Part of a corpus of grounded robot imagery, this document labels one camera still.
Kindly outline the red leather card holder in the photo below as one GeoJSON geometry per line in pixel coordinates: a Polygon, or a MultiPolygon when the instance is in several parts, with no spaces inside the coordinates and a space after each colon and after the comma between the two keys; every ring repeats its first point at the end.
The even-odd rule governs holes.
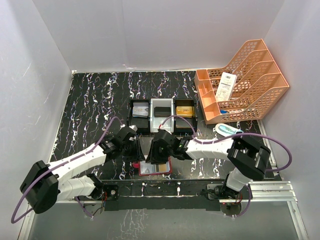
{"type": "Polygon", "coordinates": [[[151,164],[149,162],[139,161],[134,162],[132,166],[135,169],[138,169],[139,176],[162,175],[170,174],[172,172],[172,164],[170,160],[162,164],[151,164]]]}

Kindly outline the gold magnetic stripe card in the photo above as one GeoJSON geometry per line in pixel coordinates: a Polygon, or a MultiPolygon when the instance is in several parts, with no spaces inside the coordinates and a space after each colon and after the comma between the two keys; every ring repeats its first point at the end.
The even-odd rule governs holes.
{"type": "Polygon", "coordinates": [[[171,171],[171,167],[169,164],[156,164],[155,172],[156,173],[169,173],[171,171]]]}

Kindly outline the white VIP chip card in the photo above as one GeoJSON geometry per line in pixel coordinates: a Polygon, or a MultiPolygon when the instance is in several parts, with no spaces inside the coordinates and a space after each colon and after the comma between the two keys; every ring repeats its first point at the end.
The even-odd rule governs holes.
{"type": "Polygon", "coordinates": [[[145,161],[139,163],[139,173],[141,175],[151,175],[156,172],[156,164],[150,164],[145,161]]]}

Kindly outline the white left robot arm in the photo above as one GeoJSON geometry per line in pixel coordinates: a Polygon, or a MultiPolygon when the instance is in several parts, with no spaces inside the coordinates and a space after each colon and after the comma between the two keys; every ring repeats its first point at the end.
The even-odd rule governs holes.
{"type": "Polygon", "coordinates": [[[85,196],[97,200],[103,195],[103,183],[93,173],[79,174],[96,166],[124,157],[129,162],[144,159],[135,125],[122,125],[115,135],[106,134],[99,144],[92,144],[70,157],[31,167],[20,191],[33,211],[42,214],[56,202],[85,196]]]}

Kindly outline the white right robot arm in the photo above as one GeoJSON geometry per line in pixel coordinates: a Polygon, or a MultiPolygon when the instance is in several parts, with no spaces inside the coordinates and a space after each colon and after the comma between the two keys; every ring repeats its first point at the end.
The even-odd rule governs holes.
{"type": "Polygon", "coordinates": [[[177,138],[166,130],[158,130],[151,141],[146,162],[165,164],[173,157],[180,161],[196,159],[229,160],[234,169],[223,185],[205,192],[213,199],[236,199],[244,186],[265,177],[271,151],[251,136],[238,133],[228,139],[199,140],[193,136],[177,138]]]}

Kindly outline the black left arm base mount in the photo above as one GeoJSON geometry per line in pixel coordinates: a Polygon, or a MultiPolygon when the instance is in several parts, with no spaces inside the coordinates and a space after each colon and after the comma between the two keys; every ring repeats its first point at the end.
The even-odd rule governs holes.
{"type": "Polygon", "coordinates": [[[93,220],[98,212],[102,211],[114,212],[120,209],[119,193],[120,187],[116,184],[105,184],[99,180],[94,174],[87,174],[76,180],[84,180],[85,191],[84,193],[78,193],[74,199],[80,205],[85,215],[93,220]],[[85,203],[81,202],[80,197],[91,199],[93,201],[101,201],[101,206],[94,212],[90,212],[86,209],[85,203]]]}

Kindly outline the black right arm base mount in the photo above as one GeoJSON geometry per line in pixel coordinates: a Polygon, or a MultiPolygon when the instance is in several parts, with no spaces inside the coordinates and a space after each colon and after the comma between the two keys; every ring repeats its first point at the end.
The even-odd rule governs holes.
{"type": "Polygon", "coordinates": [[[224,215],[237,217],[243,214],[248,206],[243,206],[242,202],[248,200],[249,203],[253,194],[249,186],[244,186],[240,191],[233,190],[225,184],[208,184],[200,192],[208,200],[218,201],[220,210],[224,215]]]}

